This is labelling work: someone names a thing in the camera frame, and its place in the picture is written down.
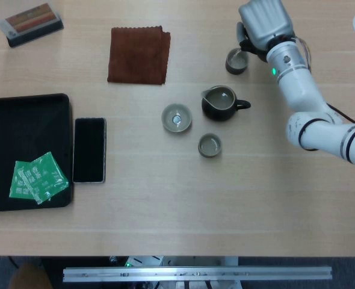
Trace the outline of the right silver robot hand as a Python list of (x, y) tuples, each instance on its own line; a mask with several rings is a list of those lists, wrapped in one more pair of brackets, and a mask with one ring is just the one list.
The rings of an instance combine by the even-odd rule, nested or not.
[(280, 0), (252, 0), (240, 6), (242, 24), (252, 45), (265, 51), (279, 36), (292, 36), (292, 21)]

